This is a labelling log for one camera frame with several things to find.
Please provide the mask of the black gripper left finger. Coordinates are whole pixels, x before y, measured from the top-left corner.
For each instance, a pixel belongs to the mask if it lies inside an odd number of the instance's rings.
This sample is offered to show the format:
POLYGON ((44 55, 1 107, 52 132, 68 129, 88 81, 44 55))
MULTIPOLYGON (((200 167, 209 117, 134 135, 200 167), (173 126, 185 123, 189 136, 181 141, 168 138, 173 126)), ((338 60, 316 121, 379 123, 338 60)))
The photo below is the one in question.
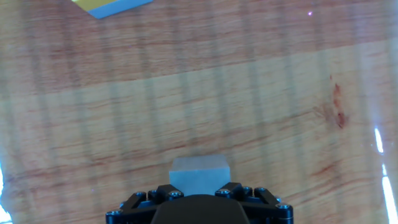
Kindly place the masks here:
POLYGON ((133 193, 118 209, 106 213, 106 224, 150 223, 163 203, 182 197, 184 193, 171 184, 133 193))

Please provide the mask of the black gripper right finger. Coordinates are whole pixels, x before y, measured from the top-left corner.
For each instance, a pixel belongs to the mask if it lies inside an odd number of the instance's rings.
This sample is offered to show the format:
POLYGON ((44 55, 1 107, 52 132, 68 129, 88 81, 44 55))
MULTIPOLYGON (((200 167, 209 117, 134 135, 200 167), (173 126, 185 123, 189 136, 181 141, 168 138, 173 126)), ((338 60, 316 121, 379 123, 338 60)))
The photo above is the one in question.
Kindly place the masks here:
POLYGON ((250 223, 293 224, 293 206, 282 202, 264 187, 248 187, 238 182, 229 182, 215 191, 215 196, 237 202, 240 215, 250 223))

